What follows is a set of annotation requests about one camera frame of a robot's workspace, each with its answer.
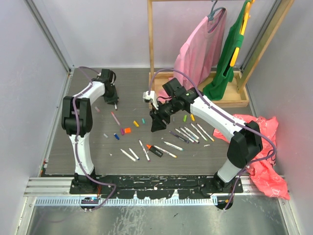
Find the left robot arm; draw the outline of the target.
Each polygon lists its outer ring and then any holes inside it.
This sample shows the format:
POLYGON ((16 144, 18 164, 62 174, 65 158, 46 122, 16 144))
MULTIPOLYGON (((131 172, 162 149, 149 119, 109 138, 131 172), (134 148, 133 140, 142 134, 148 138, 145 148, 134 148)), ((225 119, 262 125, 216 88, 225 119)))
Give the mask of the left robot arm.
POLYGON ((112 70, 101 69, 85 88, 75 95, 65 96, 62 101, 61 126, 71 141, 75 159, 73 184, 87 194, 96 192, 98 186, 114 186, 96 180, 89 136, 93 127, 92 104, 100 97, 110 105, 119 101, 115 81, 116 74, 112 70))

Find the pink white pen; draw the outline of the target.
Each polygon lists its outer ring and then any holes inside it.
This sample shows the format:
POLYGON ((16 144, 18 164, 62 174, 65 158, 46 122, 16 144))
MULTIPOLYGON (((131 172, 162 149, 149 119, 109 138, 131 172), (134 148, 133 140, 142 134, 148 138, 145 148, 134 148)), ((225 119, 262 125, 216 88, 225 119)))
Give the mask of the pink white pen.
POLYGON ((114 118, 115 122, 117 123, 117 125, 121 126, 118 118, 115 116, 114 112, 111 112, 112 117, 114 118))

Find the white pen teal tip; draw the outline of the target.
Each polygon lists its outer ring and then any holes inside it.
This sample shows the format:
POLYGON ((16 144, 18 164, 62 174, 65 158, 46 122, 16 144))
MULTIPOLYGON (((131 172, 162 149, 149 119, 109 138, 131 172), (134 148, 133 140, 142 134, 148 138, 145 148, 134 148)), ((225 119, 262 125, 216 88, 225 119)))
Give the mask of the white pen teal tip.
POLYGON ((169 142, 167 142, 167 141, 165 141, 164 143, 165 143, 166 145, 168 145, 168 146, 174 148, 174 149, 179 150, 179 151, 183 151, 183 150, 184 150, 183 148, 181 148, 181 147, 179 147, 179 146, 177 146, 177 145, 174 145, 174 144, 172 144, 172 143, 169 143, 169 142))

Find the orange highlighter cap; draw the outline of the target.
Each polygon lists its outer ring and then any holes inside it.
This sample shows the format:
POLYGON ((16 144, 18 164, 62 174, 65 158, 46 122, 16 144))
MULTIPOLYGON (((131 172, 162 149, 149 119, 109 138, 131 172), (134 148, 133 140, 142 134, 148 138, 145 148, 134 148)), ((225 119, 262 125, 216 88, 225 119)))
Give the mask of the orange highlighter cap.
POLYGON ((125 128, 125 129, 124 129, 124 133, 125 133, 125 134, 131 133, 131 128, 125 128))

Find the grey white pen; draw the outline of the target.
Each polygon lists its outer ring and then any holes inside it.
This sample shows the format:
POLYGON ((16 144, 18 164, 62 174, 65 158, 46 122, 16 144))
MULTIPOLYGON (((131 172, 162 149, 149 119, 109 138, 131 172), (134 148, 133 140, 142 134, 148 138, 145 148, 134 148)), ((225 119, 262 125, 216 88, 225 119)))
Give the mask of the grey white pen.
POLYGON ((137 159, 134 158, 133 156, 131 156, 130 154, 128 154, 125 150, 123 150, 123 149, 120 149, 120 150, 121 150, 121 152, 122 152, 125 156, 127 156, 130 160, 132 160, 133 162, 137 162, 137 159))

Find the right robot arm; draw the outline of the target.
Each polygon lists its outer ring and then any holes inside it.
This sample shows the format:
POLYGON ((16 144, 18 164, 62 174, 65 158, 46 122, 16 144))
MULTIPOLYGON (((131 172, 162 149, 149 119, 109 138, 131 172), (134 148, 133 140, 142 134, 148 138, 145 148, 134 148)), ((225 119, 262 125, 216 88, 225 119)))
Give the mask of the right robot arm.
POLYGON ((152 104, 151 131, 165 130, 170 123, 170 116, 178 111, 193 114, 215 129, 229 141, 227 159, 214 174, 213 185, 218 192, 225 193, 232 187, 232 180, 263 149, 259 125, 240 120, 224 111, 197 88, 185 89, 177 79, 163 85, 169 100, 161 103, 154 91, 143 94, 145 102, 152 104))

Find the blue cap white marker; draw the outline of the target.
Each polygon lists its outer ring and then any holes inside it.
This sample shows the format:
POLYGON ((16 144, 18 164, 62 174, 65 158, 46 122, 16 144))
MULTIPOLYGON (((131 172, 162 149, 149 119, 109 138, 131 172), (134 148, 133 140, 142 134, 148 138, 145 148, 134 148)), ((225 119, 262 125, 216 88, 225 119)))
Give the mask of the blue cap white marker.
POLYGON ((194 137, 192 134, 190 134, 188 131, 186 131, 184 128, 180 127, 180 130, 183 131, 189 138, 194 140, 196 143, 200 143, 196 137, 194 137))

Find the magenta cap white pen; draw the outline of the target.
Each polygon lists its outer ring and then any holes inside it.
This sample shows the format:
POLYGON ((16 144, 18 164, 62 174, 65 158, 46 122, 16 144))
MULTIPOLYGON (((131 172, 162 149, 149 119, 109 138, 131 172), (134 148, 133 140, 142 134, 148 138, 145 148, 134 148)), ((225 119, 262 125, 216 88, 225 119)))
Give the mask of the magenta cap white pen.
POLYGON ((146 151, 146 149, 145 149, 145 147, 144 147, 142 141, 141 141, 141 140, 138 140, 138 141, 139 141, 139 144, 140 144, 140 146, 141 146, 141 148, 142 148, 142 150, 143 150, 143 152, 144 152, 144 155, 145 155, 147 161, 148 161, 148 162, 151 162, 150 157, 149 157, 149 155, 148 155, 148 153, 147 153, 147 151, 146 151))

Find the yellow cap white marker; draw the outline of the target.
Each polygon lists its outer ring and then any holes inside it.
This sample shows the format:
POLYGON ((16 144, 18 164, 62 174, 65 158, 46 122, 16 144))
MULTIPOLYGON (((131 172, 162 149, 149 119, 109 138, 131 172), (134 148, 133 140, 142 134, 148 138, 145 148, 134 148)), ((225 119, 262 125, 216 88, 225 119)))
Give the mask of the yellow cap white marker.
POLYGON ((156 146, 156 145, 154 145, 154 147, 155 147, 156 149, 162 151, 163 153, 168 154, 169 156, 171 156, 171 157, 173 157, 173 158, 177 158, 176 155, 172 154, 171 152, 169 152, 169 151, 167 151, 167 150, 165 150, 165 149, 163 149, 163 148, 161 148, 161 147, 158 147, 158 146, 156 146))

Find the orange black highlighter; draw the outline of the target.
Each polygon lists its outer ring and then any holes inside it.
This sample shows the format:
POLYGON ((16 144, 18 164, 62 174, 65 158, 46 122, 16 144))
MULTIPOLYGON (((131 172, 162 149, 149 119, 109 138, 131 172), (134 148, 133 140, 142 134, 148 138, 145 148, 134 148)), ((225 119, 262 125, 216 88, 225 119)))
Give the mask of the orange black highlighter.
POLYGON ((158 156, 160 158, 163 156, 163 153, 160 150, 158 150, 155 146, 149 145, 149 144, 147 144, 146 146, 147 146, 148 150, 150 152, 152 152, 153 154, 155 154, 156 156, 158 156))

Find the dark purple pen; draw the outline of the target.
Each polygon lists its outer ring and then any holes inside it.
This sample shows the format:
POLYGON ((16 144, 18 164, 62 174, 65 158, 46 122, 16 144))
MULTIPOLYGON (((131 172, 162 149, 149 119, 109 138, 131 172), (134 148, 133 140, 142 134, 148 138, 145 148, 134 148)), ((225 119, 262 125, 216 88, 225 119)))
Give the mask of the dark purple pen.
POLYGON ((185 142, 185 143, 189 143, 188 140, 186 140, 186 139, 184 139, 183 137, 181 137, 181 136, 175 134, 174 132, 169 131, 169 133, 170 133, 171 135, 175 136, 176 138, 178 138, 179 140, 181 140, 181 141, 183 141, 183 142, 185 142))

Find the orange cap white pen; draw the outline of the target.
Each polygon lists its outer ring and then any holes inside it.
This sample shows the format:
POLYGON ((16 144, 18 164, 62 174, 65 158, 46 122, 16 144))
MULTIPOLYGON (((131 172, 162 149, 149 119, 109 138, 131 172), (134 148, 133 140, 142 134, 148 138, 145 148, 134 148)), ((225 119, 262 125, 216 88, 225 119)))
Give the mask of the orange cap white pen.
POLYGON ((208 136, 208 138, 214 142, 215 140, 201 127, 201 125, 199 125, 198 123, 196 123, 196 125, 205 133, 205 135, 208 136))

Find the purple cap white marker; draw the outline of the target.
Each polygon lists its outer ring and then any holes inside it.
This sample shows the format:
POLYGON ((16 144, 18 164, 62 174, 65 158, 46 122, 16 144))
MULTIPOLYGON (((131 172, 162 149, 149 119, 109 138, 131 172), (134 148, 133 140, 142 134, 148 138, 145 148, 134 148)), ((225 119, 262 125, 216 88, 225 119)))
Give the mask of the purple cap white marker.
POLYGON ((181 132, 179 129, 175 128, 175 130, 176 130, 179 134, 181 134, 182 136, 186 137, 186 138, 187 138, 189 141, 191 141, 192 143, 195 143, 195 142, 196 142, 193 138, 191 138, 191 137, 189 137, 188 135, 186 135, 185 133, 181 132))

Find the blue band white pen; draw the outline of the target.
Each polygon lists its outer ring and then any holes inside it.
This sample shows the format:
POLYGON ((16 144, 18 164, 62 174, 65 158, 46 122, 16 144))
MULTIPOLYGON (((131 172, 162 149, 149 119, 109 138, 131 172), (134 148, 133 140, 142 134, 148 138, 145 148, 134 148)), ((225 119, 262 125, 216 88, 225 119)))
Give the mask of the blue band white pen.
POLYGON ((133 154, 133 156, 136 158, 136 160, 140 160, 140 158, 137 156, 137 154, 131 148, 129 148, 129 151, 133 154))

